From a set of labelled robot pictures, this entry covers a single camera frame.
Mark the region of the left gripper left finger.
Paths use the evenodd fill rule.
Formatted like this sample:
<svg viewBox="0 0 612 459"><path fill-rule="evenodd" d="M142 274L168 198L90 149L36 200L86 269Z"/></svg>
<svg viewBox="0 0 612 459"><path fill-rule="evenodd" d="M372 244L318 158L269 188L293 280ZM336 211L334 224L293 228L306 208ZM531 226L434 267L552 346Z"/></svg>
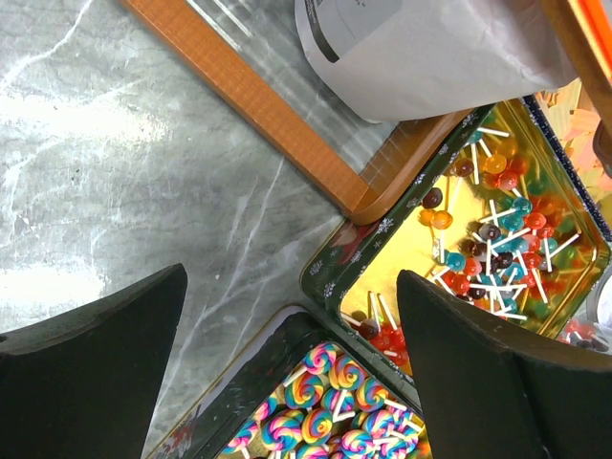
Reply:
<svg viewBox="0 0 612 459"><path fill-rule="evenodd" d="M176 264L3 333L2 457L141 457L186 288Z"/></svg>

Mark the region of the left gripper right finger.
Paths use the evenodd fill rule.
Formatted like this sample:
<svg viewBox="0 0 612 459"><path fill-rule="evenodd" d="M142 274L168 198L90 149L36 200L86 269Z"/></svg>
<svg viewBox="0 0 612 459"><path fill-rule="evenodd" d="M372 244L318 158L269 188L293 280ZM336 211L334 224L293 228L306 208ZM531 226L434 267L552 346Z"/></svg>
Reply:
<svg viewBox="0 0 612 459"><path fill-rule="evenodd" d="M412 271L397 301L435 458L608 458L611 358L537 335Z"/></svg>

